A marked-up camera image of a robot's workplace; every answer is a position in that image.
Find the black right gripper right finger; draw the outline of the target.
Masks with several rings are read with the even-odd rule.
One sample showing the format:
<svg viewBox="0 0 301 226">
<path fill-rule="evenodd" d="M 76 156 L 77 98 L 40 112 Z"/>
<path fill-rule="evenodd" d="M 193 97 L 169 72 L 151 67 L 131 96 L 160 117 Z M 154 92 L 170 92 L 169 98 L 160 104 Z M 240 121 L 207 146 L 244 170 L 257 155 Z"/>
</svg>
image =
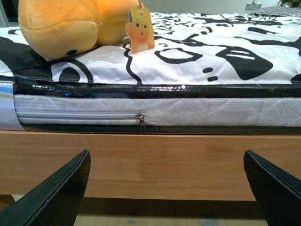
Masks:
<svg viewBox="0 0 301 226">
<path fill-rule="evenodd" d="M 269 226 L 301 224 L 301 181 L 251 150 L 243 157 L 244 170 Z"/>
</svg>

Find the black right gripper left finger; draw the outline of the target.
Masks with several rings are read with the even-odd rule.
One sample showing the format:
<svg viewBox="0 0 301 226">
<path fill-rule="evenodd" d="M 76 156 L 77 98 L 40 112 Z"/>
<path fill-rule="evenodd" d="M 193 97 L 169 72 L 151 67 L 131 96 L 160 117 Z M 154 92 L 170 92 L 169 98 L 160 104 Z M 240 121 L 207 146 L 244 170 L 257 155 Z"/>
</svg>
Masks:
<svg viewBox="0 0 301 226">
<path fill-rule="evenodd" d="M 72 226 L 84 197 L 91 155 L 84 150 L 1 211 L 2 226 Z"/>
</svg>

